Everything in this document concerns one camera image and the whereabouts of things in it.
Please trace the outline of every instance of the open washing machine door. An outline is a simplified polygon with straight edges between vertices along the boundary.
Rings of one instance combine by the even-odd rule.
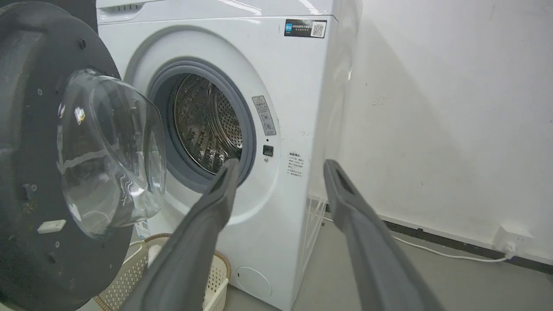
[[[0,299],[75,310],[163,204],[159,111],[98,35],[47,3],[0,8]]]

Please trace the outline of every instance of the gray floor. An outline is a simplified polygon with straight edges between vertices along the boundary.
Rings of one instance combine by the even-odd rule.
[[[466,255],[440,245],[395,234],[407,241],[452,255]],[[403,243],[412,260],[447,310],[552,310],[553,284],[545,274],[507,263],[450,259]],[[321,228],[307,268],[295,311],[360,310],[346,240],[331,223]],[[99,311],[89,302],[80,311]],[[277,311],[234,287],[227,293],[226,311]]]

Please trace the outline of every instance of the white wall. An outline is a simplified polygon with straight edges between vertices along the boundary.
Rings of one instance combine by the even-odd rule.
[[[385,219],[553,263],[553,1],[364,0],[340,162]]]

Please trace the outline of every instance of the qr code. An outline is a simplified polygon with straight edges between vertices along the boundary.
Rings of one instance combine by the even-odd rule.
[[[313,22],[311,28],[311,36],[315,38],[324,38],[326,30],[326,22]]]

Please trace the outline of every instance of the perforated metal drum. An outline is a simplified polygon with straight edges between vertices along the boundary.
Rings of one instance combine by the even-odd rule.
[[[213,83],[188,74],[174,101],[179,140],[196,164],[216,174],[226,160],[240,159],[240,124],[227,97]]]

